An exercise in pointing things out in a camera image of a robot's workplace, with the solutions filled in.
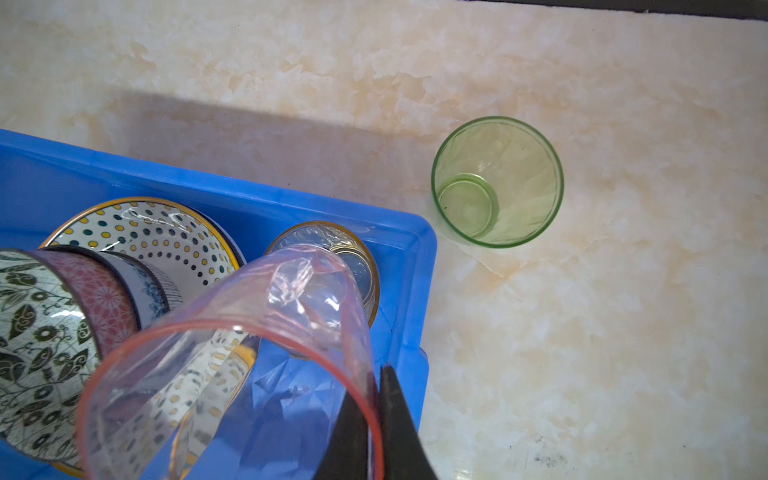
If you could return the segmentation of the dotted plate yellow rim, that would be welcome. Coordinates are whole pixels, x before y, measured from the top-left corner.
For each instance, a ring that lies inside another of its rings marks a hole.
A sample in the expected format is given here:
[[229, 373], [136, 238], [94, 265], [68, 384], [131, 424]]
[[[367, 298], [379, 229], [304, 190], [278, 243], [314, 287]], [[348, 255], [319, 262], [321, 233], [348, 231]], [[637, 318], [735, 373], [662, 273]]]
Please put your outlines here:
[[113, 252], [162, 270], [184, 303], [104, 357], [84, 395], [81, 459], [93, 479], [181, 479], [211, 445], [258, 354], [232, 330], [162, 324], [244, 262], [203, 214], [160, 198], [91, 207], [40, 249]]

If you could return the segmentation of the green black patterned bowl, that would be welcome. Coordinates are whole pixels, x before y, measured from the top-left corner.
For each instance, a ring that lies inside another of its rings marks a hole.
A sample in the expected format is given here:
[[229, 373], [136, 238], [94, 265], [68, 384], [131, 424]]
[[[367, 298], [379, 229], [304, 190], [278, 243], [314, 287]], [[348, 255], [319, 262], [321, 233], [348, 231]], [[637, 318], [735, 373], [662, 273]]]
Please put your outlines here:
[[76, 410], [101, 352], [79, 299], [51, 266], [1, 252], [1, 438], [38, 461], [76, 455]]

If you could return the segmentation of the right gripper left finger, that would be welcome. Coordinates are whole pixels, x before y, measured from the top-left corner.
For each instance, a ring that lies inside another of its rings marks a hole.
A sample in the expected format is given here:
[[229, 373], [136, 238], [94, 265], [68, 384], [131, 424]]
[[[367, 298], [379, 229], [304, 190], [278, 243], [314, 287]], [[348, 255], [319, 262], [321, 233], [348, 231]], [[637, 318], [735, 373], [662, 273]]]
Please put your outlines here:
[[374, 479], [372, 414], [351, 392], [346, 392], [329, 443], [314, 473], [317, 480]]

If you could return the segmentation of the yellow transparent cup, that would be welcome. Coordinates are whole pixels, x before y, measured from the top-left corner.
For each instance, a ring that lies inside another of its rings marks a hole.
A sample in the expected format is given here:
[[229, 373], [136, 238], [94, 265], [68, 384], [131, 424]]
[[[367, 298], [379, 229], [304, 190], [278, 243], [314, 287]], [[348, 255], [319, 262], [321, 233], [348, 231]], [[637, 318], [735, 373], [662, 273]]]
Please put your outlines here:
[[372, 327], [380, 301], [380, 279], [377, 264], [366, 244], [352, 231], [337, 223], [309, 221], [281, 233], [267, 248], [266, 254], [294, 245], [314, 245], [340, 257], [351, 270], [362, 298], [368, 326]]

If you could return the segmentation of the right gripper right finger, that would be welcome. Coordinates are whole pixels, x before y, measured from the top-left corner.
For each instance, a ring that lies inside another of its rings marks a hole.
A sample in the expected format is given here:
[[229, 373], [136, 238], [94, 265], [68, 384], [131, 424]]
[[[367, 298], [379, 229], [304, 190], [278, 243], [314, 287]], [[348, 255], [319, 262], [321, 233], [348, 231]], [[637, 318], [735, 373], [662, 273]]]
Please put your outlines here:
[[380, 371], [379, 417], [386, 480], [437, 480], [420, 442], [395, 369]]

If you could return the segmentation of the blue floral ceramic bowl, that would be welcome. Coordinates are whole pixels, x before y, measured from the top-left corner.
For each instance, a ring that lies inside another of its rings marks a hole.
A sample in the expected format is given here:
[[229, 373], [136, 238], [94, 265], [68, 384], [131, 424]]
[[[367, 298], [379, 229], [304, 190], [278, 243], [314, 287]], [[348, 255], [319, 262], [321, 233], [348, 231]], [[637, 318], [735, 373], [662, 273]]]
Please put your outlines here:
[[97, 255], [127, 287], [137, 310], [140, 330], [149, 328], [184, 303], [176, 284], [157, 267], [120, 253], [97, 252]]

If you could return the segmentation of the blue plastic bin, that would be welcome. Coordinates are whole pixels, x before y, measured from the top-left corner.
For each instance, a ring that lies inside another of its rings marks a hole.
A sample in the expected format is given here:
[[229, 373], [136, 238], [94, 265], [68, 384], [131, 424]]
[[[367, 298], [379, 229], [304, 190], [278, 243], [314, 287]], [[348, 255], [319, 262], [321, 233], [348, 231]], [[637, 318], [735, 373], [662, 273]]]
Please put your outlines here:
[[[2, 132], [3, 246], [43, 246], [79, 213], [127, 197], [169, 200], [203, 214], [238, 247], [244, 264], [297, 224], [329, 221], [351, 230], [379, 272], [374, 362], [395, 368], [411, 416], [420, 419], [429, 373], [420, 342], [437, 251], [423, 218]], [[339, 385], [319, 365], [263, 341], [246, 387], [194, 477], [210, 478], [216, 460], [236, 457], [243, 462], [226, 469], [229, 479], [312, 477], [322, 457], [319, 413], [338, 411]]]

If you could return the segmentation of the green transparent cup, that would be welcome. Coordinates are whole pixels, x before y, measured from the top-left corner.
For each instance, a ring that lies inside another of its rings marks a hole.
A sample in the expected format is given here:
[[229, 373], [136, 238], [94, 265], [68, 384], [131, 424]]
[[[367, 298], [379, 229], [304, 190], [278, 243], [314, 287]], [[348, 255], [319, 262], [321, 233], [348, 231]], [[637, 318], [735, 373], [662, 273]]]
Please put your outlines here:
[[552, 143], [504, 116], [474, 119], [449, 134], [430, 183], [441, 227], [458, 241], [490, 249], [521, 246], [544, 233], [565, 190]]

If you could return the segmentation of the pink transparent cup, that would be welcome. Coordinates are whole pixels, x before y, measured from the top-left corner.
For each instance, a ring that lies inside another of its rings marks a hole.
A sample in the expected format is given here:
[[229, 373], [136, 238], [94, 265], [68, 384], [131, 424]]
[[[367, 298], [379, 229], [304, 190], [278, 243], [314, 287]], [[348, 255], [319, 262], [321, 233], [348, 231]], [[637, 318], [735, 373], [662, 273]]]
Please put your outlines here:
[[129, 338], [77, 410], [90, 479], [380, 479], [368, 316], [308, 244], [249, 263]]

